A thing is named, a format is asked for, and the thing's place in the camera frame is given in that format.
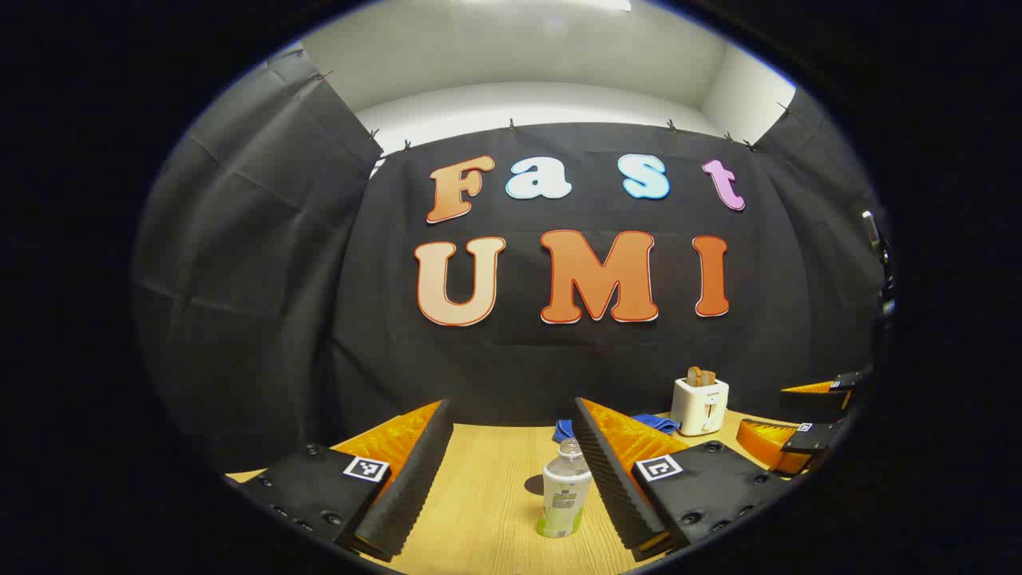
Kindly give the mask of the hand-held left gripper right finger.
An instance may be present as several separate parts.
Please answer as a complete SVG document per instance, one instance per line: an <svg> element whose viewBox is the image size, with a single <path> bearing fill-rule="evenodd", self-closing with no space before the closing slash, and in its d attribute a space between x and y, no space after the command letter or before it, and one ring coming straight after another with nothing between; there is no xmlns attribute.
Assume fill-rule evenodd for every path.
<svg viewBox="0 0 1022 575"><path fill-rule="evenodd" d="M734 526L787 483L736 440L680 438L594 401L574 401L572 428L624 548L638 561Z"/></svg>

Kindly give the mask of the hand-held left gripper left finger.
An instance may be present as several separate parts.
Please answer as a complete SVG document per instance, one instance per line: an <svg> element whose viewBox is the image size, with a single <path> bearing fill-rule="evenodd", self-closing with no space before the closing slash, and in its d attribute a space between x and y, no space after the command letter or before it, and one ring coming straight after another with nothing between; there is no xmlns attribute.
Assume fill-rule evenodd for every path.
<svg viewBox="0 0 1022 575"><path fill-rule="evenodd" d="M388 563L422 513L453 430L442 399L335 446L307 444L238 488L325 545Z"/></svg>

